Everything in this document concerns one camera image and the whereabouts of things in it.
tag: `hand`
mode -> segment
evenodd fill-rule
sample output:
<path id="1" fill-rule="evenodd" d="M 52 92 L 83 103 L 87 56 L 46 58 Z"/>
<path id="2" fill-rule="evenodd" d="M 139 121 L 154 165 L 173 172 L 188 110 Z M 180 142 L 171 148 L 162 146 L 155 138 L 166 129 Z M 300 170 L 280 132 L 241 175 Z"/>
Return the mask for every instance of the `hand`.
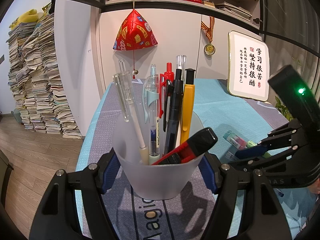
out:
<path id="1" fill-rule="evenodd" d="M 311 193 L 320 194 L 320 178 L 318 178 L 312 185 L 308 186 Z"/>

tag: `white sign board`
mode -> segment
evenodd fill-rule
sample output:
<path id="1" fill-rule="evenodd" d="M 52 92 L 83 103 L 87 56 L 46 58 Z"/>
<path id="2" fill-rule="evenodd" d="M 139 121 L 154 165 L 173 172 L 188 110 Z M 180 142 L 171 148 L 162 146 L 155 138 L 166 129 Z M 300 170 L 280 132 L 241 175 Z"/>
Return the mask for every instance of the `white sign board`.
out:
<path id="1" fill-rule="evenodd" d="M 269 94 L 268 46 L 253 37 L 229 32 L 229 78 L 231 95 L 267 101 Z"/>

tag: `green light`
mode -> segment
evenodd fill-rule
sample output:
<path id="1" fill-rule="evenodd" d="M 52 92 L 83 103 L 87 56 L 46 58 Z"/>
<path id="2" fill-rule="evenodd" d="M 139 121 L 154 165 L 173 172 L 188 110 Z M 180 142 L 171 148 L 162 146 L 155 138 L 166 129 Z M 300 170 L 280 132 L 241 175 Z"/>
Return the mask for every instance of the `green light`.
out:
<path id="1" fill-rule="evenodd" d="M 302 94 L 304 91 L 306 91 L 306 88 L 300 88 L 300 89 L 298 90 L 298 92 L 299 92 L 300 94 Z"/>

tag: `striped ribbon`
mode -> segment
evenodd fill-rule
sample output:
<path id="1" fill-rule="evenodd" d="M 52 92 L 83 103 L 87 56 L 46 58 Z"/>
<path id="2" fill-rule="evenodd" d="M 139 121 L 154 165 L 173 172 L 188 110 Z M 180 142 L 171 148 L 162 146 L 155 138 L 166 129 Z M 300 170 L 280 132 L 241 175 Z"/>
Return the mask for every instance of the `striped ribbon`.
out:
<path id="1" fill-rule="evenodd" d="M 205 35 L 208 37 L 209 42 L 212 42 L 213 37 L 213 27 L 214 27 L 214 18 L 210 16 L 210 27 L 204 24 L 203 21 L 201 21 L 201 29 L 205 31 Z"/>

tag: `black pen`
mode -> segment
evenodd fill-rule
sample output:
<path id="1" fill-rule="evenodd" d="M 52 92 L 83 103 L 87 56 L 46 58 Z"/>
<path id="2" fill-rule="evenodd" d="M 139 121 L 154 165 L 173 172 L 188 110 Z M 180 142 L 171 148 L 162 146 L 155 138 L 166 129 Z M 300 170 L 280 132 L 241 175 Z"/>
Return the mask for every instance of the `black pen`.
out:
<path id="1" fill-rule="evenodd" d="M 178 68 L 173 81 L 174 89 L 170 99 L 169 119 L 164 154 L 171 152 L 176 146 L 183 99 L 183 81 L 181 80 L 181 75 L 182 69 Z"/>

